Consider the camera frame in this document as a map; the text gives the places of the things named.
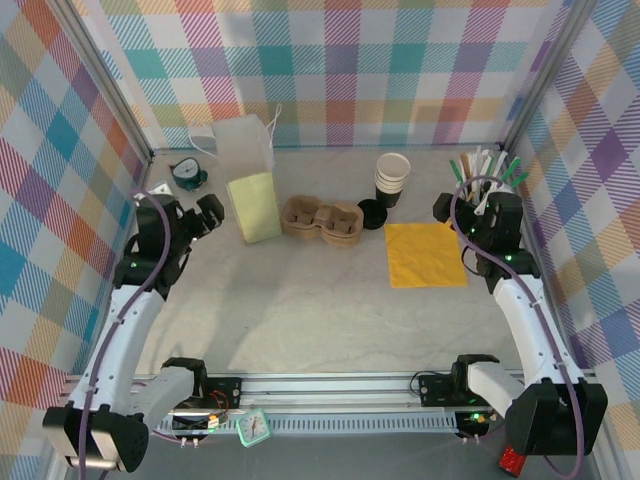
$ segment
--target red object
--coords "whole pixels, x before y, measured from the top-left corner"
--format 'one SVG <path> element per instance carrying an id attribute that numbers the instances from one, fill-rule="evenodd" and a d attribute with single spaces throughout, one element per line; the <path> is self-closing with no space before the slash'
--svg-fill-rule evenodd
<path id="1" fill-rule="evenodd" d="M 511 446 L 507 445 L 500 460 L 500 468 L 513 478 L 518 478 L 526 461 L 526 455 L 518 455 Z"/>

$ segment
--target small clock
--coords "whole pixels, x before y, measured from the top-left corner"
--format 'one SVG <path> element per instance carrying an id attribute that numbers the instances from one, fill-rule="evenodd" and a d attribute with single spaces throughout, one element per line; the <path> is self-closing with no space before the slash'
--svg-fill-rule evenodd
<path id="1" fill-rule="evenodd" d="M 238 420 L 238 434 L 245 447 L 252 447 L 271 436 L 267 417 L 261 408 L 252 410 Z"/>
<path id="2" fill-rule="evenodd" d="M 169 168 L 176 185 L 188 191 L 197 190 L 209 177 L 209 174 L 200 168 L 200 164 L 193 157 L 185 158 Z"/>

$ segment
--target plaid wall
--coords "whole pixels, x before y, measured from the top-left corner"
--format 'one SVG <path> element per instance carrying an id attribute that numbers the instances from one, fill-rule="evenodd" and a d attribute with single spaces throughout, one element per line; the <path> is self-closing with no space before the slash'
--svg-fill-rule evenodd
<path id="1" fill-rule="evenodd" d="M 194 120 L 257 113 L 267 121 L 277 103 L 276 146 L 493 143 L 571 4 L 75 2 L 160 148 L 189 147 L 185 125 Z"/>
<path id="2" fill-rule="evenodd" d="M 45 0 L 0 0 L 0 478 L 87 360 L 143 162 Z"/>
<path id="3" fill-rule="evenodd" d="M 600 0 L 518 146 L 562 322 L 640 478 L 640 3 Z"/>

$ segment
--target yellow napkin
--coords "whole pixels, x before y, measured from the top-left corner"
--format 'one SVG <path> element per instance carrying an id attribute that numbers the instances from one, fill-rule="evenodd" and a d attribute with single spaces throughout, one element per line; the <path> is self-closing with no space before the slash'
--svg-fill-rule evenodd
<path id="1" fill-rule="evenodd" d="M 228 187 L 242 236 L 247 243 L 282 235 L 271 173 L 239 178 L 230 182 Z"/>
<path id="2" fill-rule="evenodd" d="M 442 223 L 385 225 L 393 288 L 466 287 L 458 236 Z"/>

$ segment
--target purple cable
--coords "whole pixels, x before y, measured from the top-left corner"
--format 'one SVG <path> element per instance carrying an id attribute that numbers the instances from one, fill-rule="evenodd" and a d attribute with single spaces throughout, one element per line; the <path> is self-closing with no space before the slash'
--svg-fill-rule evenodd
<path id="1" fill-rule="evenodd" d="M 156 210 L 158 210 L 158 213 L 160 214 L 160 219 L 162 220 L 162 226 L 164 227 L 164 245 L 162 247 L 162 254 L 160 255 L 160 260 L 158 260 L 158 263 L 156 264 L 155 268 L 153 269 L 151 274 L 149 274 L 149 276 L 144 281 L 144 283 L 138 287 L 138 289 L 134 292 L 134 294 L 131 295 L 131 298 L 129 298 L 129 300 L 127 300 L 124 306 L 120 309 L 120 312 L 118 313 L 118 317 L 117 317 L 118 320 L 120 320 L 120 322 L 113 322 L 111 324 L 111 327 L 109 328 L 109 331 L 107 332 L 107 335 L 104 337 L 104 341 L 102 342 L 102 345 L 100 345 L 100 349 L 96 354 L 96 360 L 93 363 L 93 367 L 91 368 L 91 374 L 89 376 L 89 390 L 87 391 L 87 394 L 84 399 L 82 417 L 80 418 L 80 438 L 78 440 L 78 444 L 79 444 L 78 445 L 78 468 L 80 470 L 80 480 L 84 480 L 87 478 L 87 430 L 89 426 L 89 411 L 91 409 L 91 401 L 93 400 L 93 389 L 96 385 L 96 381 L 98 380 L 98 372 L 100 370 L 100 365 L 102 364 L 102 360 L 104 359 L 104 356 L 107 353 L 107 349 L 109 348 L 109 344 L 113 339 L 113 335 L 116 333 L 116 330 L 120 325 L 120 323 L 124 320 L 124 316 L 126 315 L 127 311 L 129 310 L 129 308 L 131 308 L 131 305 L 134 304 L 134 302 L 138 299 L 138 297 L 142 295 L 142 292 L 144 292 L 153 283 L 156 276 L 162 269 L 164 262 L 167 259 L 167 256 L 169 255 L 169 247 L 171 244 L 171 229 L 169 226 L 169 219 L 167 218 L 167 214 L 164 211 L 164 208 L 162 208 L 162 205 L 160 205 L 160 202 L 158 202 L 158 200 L 153 198 L 153 196 L 146 190 L 136 188 L 136 189 L 133 189 L 133 193 L 134 194 L 141 193 L 142 195 L 144 195 L 146 198 L 149 199 L 149 201 L 156 208 Z M 106 477 L 106 473 L 107 471 L 103 472 L 100 478 L 103 479 L 104 477 Z"/>
<path id="2" fill-rule="evenodd" d="M 553 352 L 553 358 L 556 361 L 556 364 L 558 365 L 558 369 L 560 371 L 560 374 L 562 375 L 562 379 L 567 385 L 569 398 L 571 399 L 571 408 L 573 410 L 573 417 L 576 423 L 576 437 L 577 437 L 576 463 L 573 467 L 573 470 L 571 470 L 569 474 L 565 475 L 562 472 L 560 472 L 557 469 L 557 467 L 551 463 L 551 460 L 549 460 L 549 458 L 546 456 L 545 456 L 545 460 L 551 467 L 551 470 L 553 470 L 553 472 L 556 475 L 558 475 L 560 478 L 564 480 L 573 480 L 580 473 L 580 470 L 582 469 L 582 464 L 584 462 L 584 426 L 582 424 L 582 416 L 580 413 L 580 405 L 578 404 L 578 396 L 576 395 L 576 390 L 573 387 L 571 378 L 569 377 L 569 372 L 567 371 L 567 367 L 562 362 L 562 354 L 560 353 L 560 349 L 558 348 L 558 345 L 556 344 L 556 341 L 553 338 L 553 334 L 551 333 L 551 329 L 547 324 L 547 321 L 544 317 L 544 313 L 542 312 L 540 305 L 538 305 L 537 303 L 535 294 L 529 289 L 529 287 L 527 286 L 525 281 L 522 280 L 520 275 L 518 275 L 513 268 L 511 268 L 505 262 L 500 260 L 498 257 L 491 255 L 489 252 L 482 250 L 480 247 L 476 246 L 473 242 L 471 242 L 462 233 L 462 230 L 460 229 L 460 225 L 458 225 L 458 221 L 456 220 L 456 202 L 458 201 L 460 193 L 477 180 L 487 180 L 487 181 L 497 182 L 499 187 L 502 186 L 502 183 L 503 183 L 502 180 L 500 180 L 497 177 L 492 177 L 490 175 L 477 175 L 475 177 L 471 177 L 462 185 L 460 185 L 454 192 L 453 201 L 451 202 L 451 205 L 449 207 L 451 225 L 453 226 L 453 229 L 456 231 L 456 233 L 462 239 L 462 242 L 466 246 L 468 246 L 471 250 L 478 253 L 480 256 L 486 258 L 490 262 L 495 263 L 500 268 L 502 268 L 505 272 L 511 275 L 511 278 L 516 281 L 516 283 L 518 284 L 518 286 L 520 286 L 520 288 L 522 288 L 522 290 L 524 290 L 524 293 L 526 293 L 527 297 L 529 298 L 529 301 L 531 302 L 531 305 L 533 306 L 533 309 L 538 315 L 538 320 L 540 320 L 540 325 L 544 330 L 544 334 L 547 337 L 547 341 L 549 342 L 549 346 L 551 347 L 551 350 Z"/>

